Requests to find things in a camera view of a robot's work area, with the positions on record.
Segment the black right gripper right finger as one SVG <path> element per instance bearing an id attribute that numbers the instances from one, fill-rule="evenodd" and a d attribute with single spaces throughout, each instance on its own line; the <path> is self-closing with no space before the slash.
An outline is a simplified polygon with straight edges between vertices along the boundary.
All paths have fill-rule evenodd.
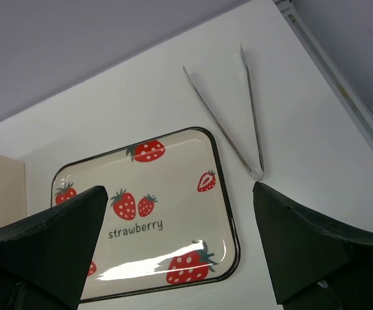
<path id="1" fill-rule="evenodd" d="M 373 309 L 373 232 L 257 182 L 254 213 L 276 302 L 284 309 Z"/>

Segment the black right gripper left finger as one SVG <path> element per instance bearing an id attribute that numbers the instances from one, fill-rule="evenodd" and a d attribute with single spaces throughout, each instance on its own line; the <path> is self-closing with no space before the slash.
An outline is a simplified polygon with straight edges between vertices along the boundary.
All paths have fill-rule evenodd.
<path id="1" fill-rule="evenodd" d="M 108 194 L 94 186 L 0 227 L 0 309 L 77 309 Z"/>

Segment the beige paper bag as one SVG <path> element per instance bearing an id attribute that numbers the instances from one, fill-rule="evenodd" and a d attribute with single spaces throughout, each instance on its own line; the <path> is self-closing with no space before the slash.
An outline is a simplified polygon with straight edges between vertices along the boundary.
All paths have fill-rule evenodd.
<path id="1" fill-rule="evenodd" d="M 0 155 L 0 227 L 25 217 L 25 164 Z"/>

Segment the metal tongs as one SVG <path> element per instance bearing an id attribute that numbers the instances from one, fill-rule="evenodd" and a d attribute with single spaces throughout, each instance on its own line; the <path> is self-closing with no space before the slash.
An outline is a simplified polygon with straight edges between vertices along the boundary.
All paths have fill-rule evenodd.
<path id="1" fill-rule="evenodd" d="M 248 64 L 245 50 L 243 48 L 242 43 L 240 43 L 239 47 L 239 55 L 241 58 L 242 66 L 245 71 L 245 78 L 247 82 L 247 90 L 248 90 L 248 98 L 250 102 L 251 107 L 251 113 L 252 113 L 252 121 L 254 126 L 254 134 L 256 139 L 256 147 L 257 147 L 257 155 L 258 155 L 258 163 L 259 163 L 259 169 L 255 169 L 251 166 L 251 164 L 247 161 L 245 156 L 241 153 L 237 145 L 234 143 L 233 139 L 230 137 L 228 131 L 224 128 L 222 123 L 218 120 L 217 116 L 214 114 L 212 109 L 210 108 L 210 105 L 205 100 L 202 93 L 199 91 L 199 87 L 192 78 L 191 74 L 188 72 L 187 68 L 183 65 L 182 69 L 183 72 L 192 87 L 192 90 L 195 92 L 196 97 L 198 98 L 199 102 L 202 104 L 208 115 L 212 118 L 214 123 L 217 125 L 218 129 L 221 131 L 222 135 L 225 137 L 225 139 L 228 141 L 229 145 L 231 146 L 232 150 L 235 152 L 236 156 L 238 157 L 239 161 L 241 162 L 242 166 L 246 169 L 249 176 L 254 181 L 261 181 L 264 177 L 265 173 L 265 164 L 264 164 L 264 156 L 263 156 L 263 150 L 261 145 L 261 135 L 259 131 L 259 125 L 257 122 L 257 112 L 256 112 L 256 101 L 254 97 L 254 88 L 252 86 L 252 79 L 251 79 L 251 71 L 250 66 Z"/>

